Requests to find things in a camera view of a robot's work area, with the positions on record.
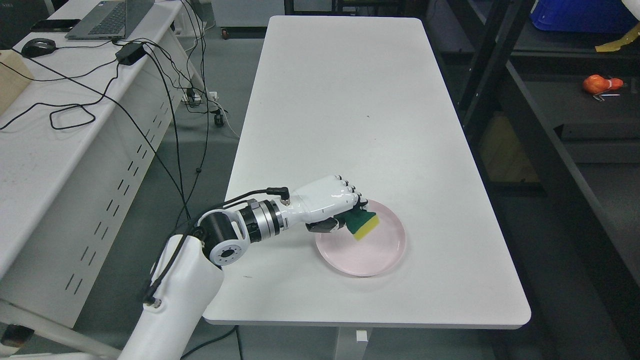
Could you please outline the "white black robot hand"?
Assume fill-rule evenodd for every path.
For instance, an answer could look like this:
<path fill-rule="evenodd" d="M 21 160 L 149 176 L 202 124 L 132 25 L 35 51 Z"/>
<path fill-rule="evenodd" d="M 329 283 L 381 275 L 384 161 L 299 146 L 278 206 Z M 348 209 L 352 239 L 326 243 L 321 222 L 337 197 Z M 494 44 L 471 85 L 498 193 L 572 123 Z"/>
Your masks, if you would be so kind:
<path fill-rule="evenodd" d="M 345 225 L 345 212 L 369 211 L 369 201 L 355 186 L 338 175 L 329 175 L 290 192 L 278 205 L 283 228 L 305 224 L 312 233 L 332 233 Z"/>

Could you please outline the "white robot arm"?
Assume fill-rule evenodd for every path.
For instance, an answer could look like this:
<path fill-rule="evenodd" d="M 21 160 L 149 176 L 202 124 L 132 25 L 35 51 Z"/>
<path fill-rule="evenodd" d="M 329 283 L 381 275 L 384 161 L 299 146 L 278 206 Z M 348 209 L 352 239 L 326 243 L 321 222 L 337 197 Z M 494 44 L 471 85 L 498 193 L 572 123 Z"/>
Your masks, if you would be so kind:
<path fill-rule="evenodd" d="M 185 233 L 172 235 L 158 256 L 142 294 L 142 313 L 119 354 L 120 360 L 178 360 L 206 307 L 224 281 L 223 266 L 233 264 L 249 245 L 287 228 L 283 210 L 291 203 L 285 187 L 253 199 L 253 191 L 217 203 L 192 219 Z"/>

